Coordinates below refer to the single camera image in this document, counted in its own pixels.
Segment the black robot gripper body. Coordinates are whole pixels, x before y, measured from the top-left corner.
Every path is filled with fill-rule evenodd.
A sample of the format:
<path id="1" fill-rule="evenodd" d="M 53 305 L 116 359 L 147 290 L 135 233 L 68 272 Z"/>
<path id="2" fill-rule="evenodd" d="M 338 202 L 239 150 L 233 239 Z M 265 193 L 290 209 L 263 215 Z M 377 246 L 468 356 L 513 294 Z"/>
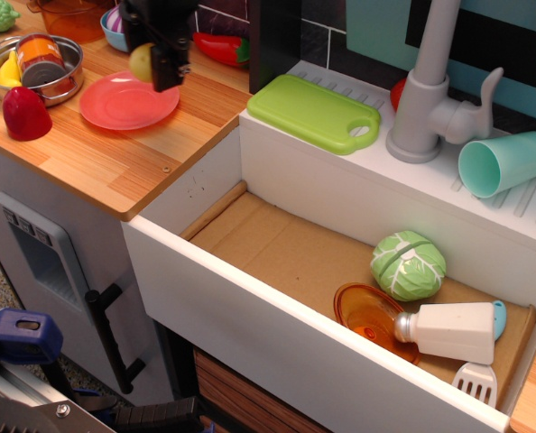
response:
<path id="1" fill-rule="evenodd" d="M 189 43 L 189 19 L 199 2 L 192 0 L 124 0 L 119 2 L 122 19 L 144 23 L 153 44 Z"/>

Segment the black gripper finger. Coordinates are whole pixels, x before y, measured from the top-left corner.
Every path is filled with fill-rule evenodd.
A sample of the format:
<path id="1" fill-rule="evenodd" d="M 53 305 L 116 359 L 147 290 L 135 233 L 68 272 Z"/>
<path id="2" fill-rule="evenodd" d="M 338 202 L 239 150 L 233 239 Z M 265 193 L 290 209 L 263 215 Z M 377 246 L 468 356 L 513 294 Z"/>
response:
<path id="1" fill-rule="evenodd" d="M 151 47 L 152 87 L 163 92 L 183 84 L 190 72 L 189 44 L 168 45 L 160 42 Z"/>
<path id="2" fill-rule="evenodd" d="M 123 30 L 129 52 L 134 51 L 136 48 L 146 43 L 152 42 L 148 28 L 144 25 L 144 23 L 138 21 L 137 19 L 124 19 Z"/>

